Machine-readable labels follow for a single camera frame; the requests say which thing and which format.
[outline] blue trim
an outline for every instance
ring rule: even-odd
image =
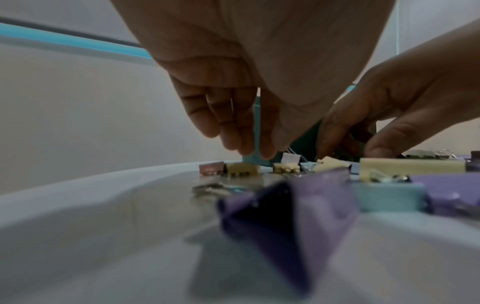
[[[129,47],[110,42],[74,37],[8,24],[0,24],[0,36],[152,59],[150,54],[145,49],[141,48]]]

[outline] hand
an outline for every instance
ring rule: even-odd
[[[319,130],[317,154],[341,147],[358,152],[353,138],[369,139],[365,157],[392,158],[436,133],[480,117],[480,19],[369,70],[339,100]],[[396,117],[371,139],[368,126]]]
[[[165,68],[194,125],[242,155],[272,158],[364,68],[395,0],[112,0]]]

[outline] blurry purple object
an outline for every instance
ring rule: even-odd
[[[341,168],[227,197],[218,203],[222,226],[258,246],[307,293],[359,213],[349,179]]]
[[[468,213],[480,210],[480,173],[416,175],[410,179],[425,187],[434,214],[456,216],[459,209]]]

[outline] white tabletop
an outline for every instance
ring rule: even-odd
[[[479,303],[480,225],[363,214],[302,298],[191,198],[198,163],[0,196],[0,303]]]

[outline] pile of binder clips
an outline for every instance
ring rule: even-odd
[[[291,155],[285,158],[292,161]],[[216,195],[224,232],[250,240],[305,293],[361,212],[480,218],[477,151],[462,157],[446,150],[417,150],[401,159],[363,158],[359,163],[327,157],[277,164],[273,172],[286,178],[257,189],[216,182],[193,191],[209,189]],[[245,163],[216,163],[200,167],[200,173],[244,176],[261,170]]]

